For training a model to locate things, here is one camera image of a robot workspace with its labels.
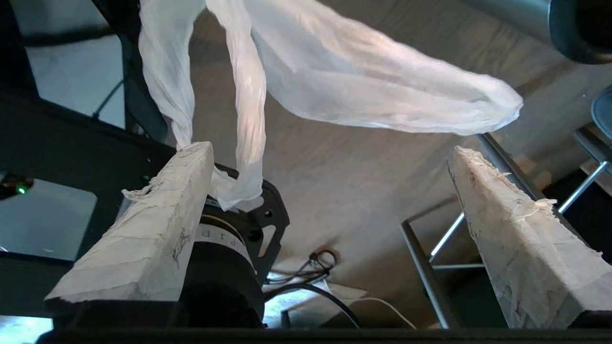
metal bar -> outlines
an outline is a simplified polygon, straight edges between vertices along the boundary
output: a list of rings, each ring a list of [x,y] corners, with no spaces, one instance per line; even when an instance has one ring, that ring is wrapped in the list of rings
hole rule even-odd
[[[545,198],[544,194],[535,187],[531,181],[523,174],[517,163],[506,153],[497,141],[489,133],[477,134],[476,138],[482,145],[487,157],[491,160],[501,173],[511,173],[506,178],[516,185],[519,190],[526,193],[532,200],[537,201]]]
[[[597,163],[604,161],[612,161],[612,148],[605,142],[599,139],[586,126],[579,128],[574,132],[574,139]],[[612,173],[612,165],[606,167],[608,173]]]
[[[454,269],[480,269],[484,264],[453,264],[453,265],[432,265],[434,270],[454,270]]]
[[[597,179],[597,176],[599,176],[602,172],[605,171],[607,166],[607,161],[600,163],[599,167],[597,167],[597,169],[593,171],[593,173],[591,173],[591,175],[584,182],[582,182],[582,184],[580,184],[580,186],[569,196],[569,198],[567,198],[565,202],[563,202],[563,204],[559,207],[559,212],[563,214],[567,210],[567,208],[569,208],[578,199],[578,197],[580,197],[580,195],[582,195],[583,192],[591,184],[593,184],[593,182]]]
[[[414,260],[414,265],[419,272],[419,277],[421,278],[421,281],[423,281],[425,291],[427,292],[433,309],[436,312],[438,321],[440,321],[440,326],[443,329],[459,328],[459,321],[455,316],[455,312],[450,304],[449,298],[446,292],[440,286],[438,278],[436,277],[434,270],[431,268],[431,264],[427,260],[427,256],[419,244],[417,236],[414,234],[414,231],[407,221],[404,221],[401,224],[401,228],[401,232],[404,235],[404,240],[406,240],[406,245],[408,246],[412,260]]]
[[[438,253],[440,253],[440,250],[444,247],[444,245],[446,245],[446,243],[453,236],[453,234],[455,234],[455,231],[457,230],[457,228],[459,228],[459,226],[463,223],[463,219],[465,219],[465,214],[464,213],[459,214],[459,216],[453,222],[450,228],[446,231],[446,233],[444,233],[444,235],[442,236],[442,239],[440,239],[440,241],[436,244],[433,250],[431,250],[431,253],[429,254],[430,263],[432,263],[433,260],[436,259],[436,256],[438,255]]]

cylindrical motor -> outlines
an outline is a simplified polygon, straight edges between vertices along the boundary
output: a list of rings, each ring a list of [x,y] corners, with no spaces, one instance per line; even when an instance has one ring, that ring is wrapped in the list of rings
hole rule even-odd
[[[610,0],[464,0],[548,43],[569,59],[612,62]]]
[[[190,327],[262,327],[263,293],[244,239],[228,222],[203,216],[180,302]]]

metal frame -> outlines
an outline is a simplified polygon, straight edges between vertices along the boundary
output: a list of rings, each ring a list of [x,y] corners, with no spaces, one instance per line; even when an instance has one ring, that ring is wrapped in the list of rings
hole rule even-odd
[[[537,188],[533,186],[533,184],[527,179],[527,177],[522,173],[518,165],[512,160],[512,158],[503,150],[503,148],[495,141],[495,139],[489,134],[478,134],[476,135],[478,141],[480,142],[483,151],[486,153],[488,158],[491,160],[491,163],[499,170],[501,173],[510,173],[506,176],[510,182],[516,185],[521,191],[527,194],[532,200],[540,200],[545,198],[544,194],[539,191]],[[599,174],[601,171],[605,170],[607,163],[600,165],[597,171]],[[588,184],[585,181],[586,186],[583,187],[581,185],[578,190],[575,192],[577,195],[574,197],[577,198],[583,191],[586,189],[590,183],[597,177],[589,178],[592,179]],[[580,239],[582,237],[575,231],[575,229],[567,222],[567,220],[561,215],[560,211],[557,211],[553,208],[553,213],[555,213],[556,217],[559,218],[561,223],[572,233],[578,236]],[[408,250],[414,260],[414,264],[416,265],[417,271],[419,273],[419,277],[423,282],[425,287],[425,292],[431,301],[431,304],[436,312],[436,316],[440,322],[440,325],[443,329],[455,329],[460,327],[460,322],[453,310],[453,307],[449,301],[448,295],[441,287],[438,278],[436,277],[436,270],[454,270],[454,269],[474,269],[474,268],[482,268],[485,267],[484,264],[454,264],[454,265],[434,265],[434,259],[439,255],[442,248],[448,243],[450,238],[457,232],[457,228],[461,226],[463,221],[465,220],[465,214],[462,212],[457,219],[453,222],[450,228],[444,233],[442,238],[438,241],[438,243],[434,246],[433,250],[427,257],[421,247],[418,238],[414,234],[410,223],[408,221],[404,221],[401,224],[402,234],[406,241],[406,245],[408,246]]]
[[[589,155],[599,163],[599,166],[591,173],[588,178],[563,202],[559,207],[559,212],[564,213],[577,199],[593,184],[597,177],[603,172],[612,173],[612,149],[602,140],[596,137],[586,127],[582,127],[574,133],[574,138]]]
[[[0,86],[0,167],[92,192],[94,212],[76,259],[85,254],[116,220],[124,199],[121,190],[138,190],[157,175],[176,150],[83,116],[33,95]],[[230,176],[238,172],[216,165]],[[231,222],[248,238],[250,230],[268,225],[275,232],[263,257],[262,236],[248,239],[247,250],[260,272],[261,284],[270,271],[289,217],[278,190],[263,181],[262,206],[250,212],[227,213],[214,206],[205,212]],[[0,252],[0,314],[48,316],[43,299],[72,267],[72,261]]]
[[[608,344],[610,331],[463,329],[460,331],[406,329],[206,329],[189,327],[71,328],[43,334],[37,343],[270,343],[270,344],[371,344],[371,343],[478,343]]]
[[[143,76],[143,60],[138,50],[140,35],[139,0],[92,0],[121,42],[125,97],[125,128],[136,122],[153,140],[164,142],[168,126],[149,93]]]

screw hole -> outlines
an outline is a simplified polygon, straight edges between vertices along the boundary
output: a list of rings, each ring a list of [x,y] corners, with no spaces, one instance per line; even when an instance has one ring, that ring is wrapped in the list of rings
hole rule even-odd
[[[247,238],[249,239],[249,241],[257,242],[261,240],[261,236],[262,236],[261,231],[253,230],[253,231],[248,232]]]

metal rod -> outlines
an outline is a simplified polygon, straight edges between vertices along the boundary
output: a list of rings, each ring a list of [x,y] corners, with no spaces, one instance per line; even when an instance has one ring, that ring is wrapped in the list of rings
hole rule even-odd
[[[438,278],[436,277],[434,270],[431,268],[431,264],[427,260],[427,256],[425,256],[425,252],[419,244],[417,236],[414,234],[414,231],[407,221],[404,221],[401,224],[401,228],[401,232],[404,235],[404,240],[406,240],[406,245],[408,246],[408,250],[410,251],[414,265],[419,272],[419,277],[421,278],[421,281],[423,281],[423,286],[425,287],[425,291],[429,296],[433,310],[436,312],[440,326],[443,329],[459,328],[460,325],[450,304],[449,298],[446,292],[440,286]]]
[[[576,130],[574,132],[574,138],[597,163],[611,161],[612,148],[600,140],[599,137],[597,137],[597,135],[590,131],[586,126]],[[608,173],[612,174],[612,164],[609,164],[606,167],[606,170]]]
[[[434,270],[454,270],[454,269],[480,269],[484,264],[453,264],[453,265],[432,265]]]
[[[582,195],[583,192],[591,184],[593,184],[593,182],[597,179],[597,176],[605,171],[606,166],[608,166],[607,161],[600,163],[597,169],[593,171],[593,173],[591,173],[591,175],[584,182],[582,182],[582,184],[580,184],[580,186],[565,200],[565,202],[563,202],[563,204],[559,207],[559,212],[563,214],[567,208],[569,208],[578,199],[578,197],[580,197],[580,195]]]
[[[431,250],[431,253],[429,254],[430,263],[432,263],[433,260],[436,259],[436,256],[438,255],[438,253],[440,253],[440,250],[444,247],[444,245],[446,245],[450,237],[453,236],[457,228],[459,228],[459,226],[463,223],[463,219],[465,219],[465,214],[462,212],[453,222],[450,228],[446,231],[446,233],[444,233],[442,239],[440,239],[440,241],[436,244],[433,250]]]
[[[598,26],[597,22],[599,18],[603,21],[603,18],[610,17],[610,2],[607,0],[463,1],[551,45],[573,61],[587,64],[610,62],[611,54],[607,46],[598,45],[597,39],[591,39],[589,35],[583,36],[582,27],[577,25],[589,20],[594,28],[604,28]],[[560,7],[570,3],[573,6]],[[579,3],[588,5],[583,7],[578,5]]]
[[[519,190],[526,193],[532,200],[541,200],[544,194],[535,187],[531,181],[523,174],[517,163],[508,155],[508,153],[499,145],[497,141],[489,133],[477,134],[476,138],[482,145],[483,150],[487,153],[487,157],[491,160],[501,173],[510,173],[506,178],[516,185]]]

